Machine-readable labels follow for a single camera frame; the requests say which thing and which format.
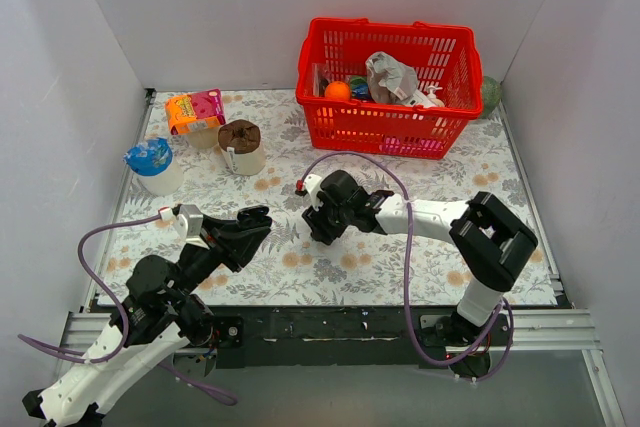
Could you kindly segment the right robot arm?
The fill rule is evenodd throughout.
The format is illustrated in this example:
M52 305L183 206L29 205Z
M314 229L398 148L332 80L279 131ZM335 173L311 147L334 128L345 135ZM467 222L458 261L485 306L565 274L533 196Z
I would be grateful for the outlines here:
M309 174L296 194L311 206L302 214L312 238L330 245L345 230L405 234L455 246L472 274L456 306L451 327L464 344L489 331L489 320L538 246L534 231L496 196L478 192L469 201L408 201L389 190L367 192L343 170L322 178Z

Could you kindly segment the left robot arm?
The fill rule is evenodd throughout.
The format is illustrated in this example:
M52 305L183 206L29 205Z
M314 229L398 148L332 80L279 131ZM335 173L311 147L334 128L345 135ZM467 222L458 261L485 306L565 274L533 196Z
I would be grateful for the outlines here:
M249 264L271 231L268 208L220 220L181 204L153 218L172 223L182 237L178 260L141 258L126 282L127 296L114 302L115 313L85 352L22 339L71 365L51 386L23 397L29 416L47 426L99 426L128 389L178 350L214 353L240 343L243 323L214 314L195 290L219 267L239 272Z

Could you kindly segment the black earbud charging case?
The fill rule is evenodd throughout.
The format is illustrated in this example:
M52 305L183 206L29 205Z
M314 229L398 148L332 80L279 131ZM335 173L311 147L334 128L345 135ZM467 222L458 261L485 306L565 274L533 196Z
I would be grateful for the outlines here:
M272 218L269 216L269 208L264 205L243 208L237 213L237 224L242 230L270 229Z

